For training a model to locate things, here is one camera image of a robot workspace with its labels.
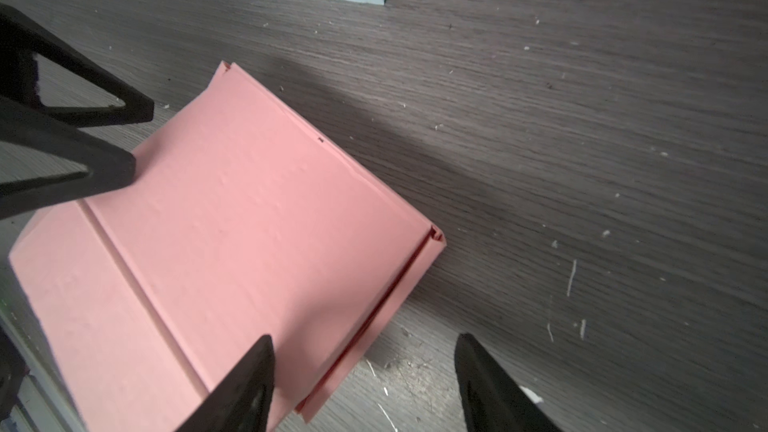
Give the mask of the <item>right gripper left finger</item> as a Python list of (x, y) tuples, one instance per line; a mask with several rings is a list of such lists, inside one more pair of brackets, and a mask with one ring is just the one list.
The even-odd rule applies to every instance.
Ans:
[(273, 342), (263, 335), (177, 432), (265, 432), (274, 385)]

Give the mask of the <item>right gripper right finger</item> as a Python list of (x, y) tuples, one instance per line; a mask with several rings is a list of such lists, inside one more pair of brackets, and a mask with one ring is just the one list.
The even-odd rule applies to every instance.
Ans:
[(458, 336), (454, 365), (468, 431), (561, 431), (472, 334)]

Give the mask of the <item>pink paper box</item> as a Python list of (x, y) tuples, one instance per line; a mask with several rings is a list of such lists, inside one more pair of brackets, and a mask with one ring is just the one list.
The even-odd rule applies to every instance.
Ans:
[(263, 336), (268, 419), (313, 417), (442, 231), (236, 64), (126, 188), (35, 213), (9, 262), (90, 431), (172, 431)]

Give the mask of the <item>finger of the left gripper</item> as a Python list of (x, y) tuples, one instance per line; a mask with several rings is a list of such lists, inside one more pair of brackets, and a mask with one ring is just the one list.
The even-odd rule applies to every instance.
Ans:
[(155, 112), (150, 97), (6, 4), (1, 95), (78, 128), (148, 123)]
[(133, 183), (132, 153), (29, 107), (1, 100), (1, 218)]

